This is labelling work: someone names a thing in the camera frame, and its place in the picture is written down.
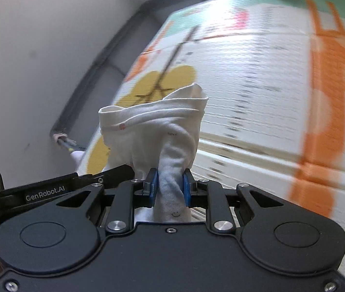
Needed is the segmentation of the white baby garment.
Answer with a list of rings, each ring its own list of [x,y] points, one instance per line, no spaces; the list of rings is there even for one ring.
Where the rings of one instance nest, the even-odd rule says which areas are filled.
[[[99,110],[100,132],[110,150],[105,168],[129,165],[137,179],[146,178],[152,168],[159,173],[155,205],[138,209],[136,221],[192,220],[184,201],[183,173],[194,162],[207,101],[201,86],[193,83],[159,101]]]

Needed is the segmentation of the colourful foam play mat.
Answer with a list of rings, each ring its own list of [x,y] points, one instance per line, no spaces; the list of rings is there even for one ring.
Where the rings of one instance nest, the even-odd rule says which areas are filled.
[[[250,183],[345,230],[345,0],[210,0],[176,11],[114,104],[191,83],[209,98],[196,178]]]

